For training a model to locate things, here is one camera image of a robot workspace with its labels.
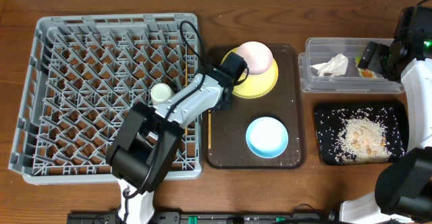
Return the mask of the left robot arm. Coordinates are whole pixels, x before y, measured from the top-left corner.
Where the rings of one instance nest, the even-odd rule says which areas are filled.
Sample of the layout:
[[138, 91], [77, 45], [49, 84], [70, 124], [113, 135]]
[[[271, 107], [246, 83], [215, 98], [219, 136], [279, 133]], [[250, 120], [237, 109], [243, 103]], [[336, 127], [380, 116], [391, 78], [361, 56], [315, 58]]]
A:
[[185, 129], [209, 109], [229, 108], [232, 91], [248, 70], [244, 58], [230, 52], [222, 64], [202, 67], [170, 99], [153, 106], [136, 103], [129, 110], [106, 154], [122, 192], [116, 223], [151, 220], [154, 192], [172, 166]]

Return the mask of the cream white cup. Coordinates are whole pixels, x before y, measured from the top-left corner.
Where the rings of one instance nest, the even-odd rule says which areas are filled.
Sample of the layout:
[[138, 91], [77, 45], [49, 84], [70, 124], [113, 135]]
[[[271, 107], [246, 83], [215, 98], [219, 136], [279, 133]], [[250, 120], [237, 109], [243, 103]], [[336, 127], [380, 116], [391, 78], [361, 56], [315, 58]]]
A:
[[156, 105], [170, 99], [174, 92], [167, 84], [157, 83], [151, 88], [150, 95], [152, 104]]

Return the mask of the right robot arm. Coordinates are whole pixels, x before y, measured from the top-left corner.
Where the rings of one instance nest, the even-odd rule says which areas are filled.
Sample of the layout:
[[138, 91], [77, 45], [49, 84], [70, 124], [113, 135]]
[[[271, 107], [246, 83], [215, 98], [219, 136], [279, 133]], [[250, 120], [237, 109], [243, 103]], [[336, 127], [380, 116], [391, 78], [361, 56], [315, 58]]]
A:
[[431, 8], [405, 7], [391, 45], [370, 42], [358, 67], [401, 83], [408, 105], [404, 156], [384, 169], [374, 192], [341, 204], [338, 223], [431, 221]]

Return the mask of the white tissue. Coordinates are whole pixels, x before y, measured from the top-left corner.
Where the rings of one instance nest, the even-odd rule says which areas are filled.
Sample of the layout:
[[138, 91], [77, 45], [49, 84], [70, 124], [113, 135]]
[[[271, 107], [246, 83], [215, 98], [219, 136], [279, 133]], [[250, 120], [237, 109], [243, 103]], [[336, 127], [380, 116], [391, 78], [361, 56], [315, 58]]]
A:
[[348, 62], [349, 62], [348, 58], [345, 55], [342, 55], [340, 53], [335, 57], [332, 57], [326, 63], [318, 63], [312, 65], [311, 67], [317, 70], [317, 74], [319, 77], [344, 76], [348, 68]]

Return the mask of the light blue bowl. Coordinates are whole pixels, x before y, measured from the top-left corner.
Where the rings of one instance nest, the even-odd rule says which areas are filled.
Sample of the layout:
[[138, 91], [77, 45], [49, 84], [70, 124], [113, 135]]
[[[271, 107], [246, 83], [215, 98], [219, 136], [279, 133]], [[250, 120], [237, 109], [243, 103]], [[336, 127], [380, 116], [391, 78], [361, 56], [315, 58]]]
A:
[[273, 159], [288, 147], [289, 134], [284, 124], [274, 117], [259, 117], [246, 130], [246, 145], [263, 159]]

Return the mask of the wooden chopstick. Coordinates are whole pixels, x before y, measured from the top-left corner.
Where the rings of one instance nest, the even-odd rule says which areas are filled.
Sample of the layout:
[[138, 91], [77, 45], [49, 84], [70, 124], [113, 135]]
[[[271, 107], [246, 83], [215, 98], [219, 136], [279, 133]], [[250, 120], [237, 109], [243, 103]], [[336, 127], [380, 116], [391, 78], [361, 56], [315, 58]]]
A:
[[211, 149], [211, 112], [208, 112], [208, 150]]
[[[188, 63], [187, 62], [185, 62], [185, 73], [184, 73], [184, 77], [185, 77], [185, 88], [187, 87], [187, 85], [188, 85]], [[187, 135], [188, 135], [188, 128], [187, 128], [187, 126], [185, 127], [185, 139], [187, 138]]]

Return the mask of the pink bowl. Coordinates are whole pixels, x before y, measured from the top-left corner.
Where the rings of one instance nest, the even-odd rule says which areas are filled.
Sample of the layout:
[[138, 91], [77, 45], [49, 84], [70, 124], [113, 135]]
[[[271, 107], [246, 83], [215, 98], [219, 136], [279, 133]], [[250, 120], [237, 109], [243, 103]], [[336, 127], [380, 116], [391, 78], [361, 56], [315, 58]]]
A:
[[249, 73], [252, 75], [265, 73], [273, 63], [273, 54], [270, 48], [257, 41], [241, 44], [237, 48], [236, 54], [245, 60]]

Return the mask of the green yellow snack wrapper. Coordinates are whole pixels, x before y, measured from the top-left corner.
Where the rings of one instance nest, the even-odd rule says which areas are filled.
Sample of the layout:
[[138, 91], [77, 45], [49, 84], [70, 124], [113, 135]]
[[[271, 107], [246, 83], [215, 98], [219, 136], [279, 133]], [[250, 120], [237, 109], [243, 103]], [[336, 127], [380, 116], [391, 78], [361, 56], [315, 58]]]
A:
[[360, 63], [360, 57], [355, 57], [355, 64], [356, 64], [356, 67], [358, 69], [359, 75], [362, 78], [377, 78], [375, 72], [372, 72], [371, 70], [368, 70], [368, 69], [359, 68], [358, 67], [359, 63]]

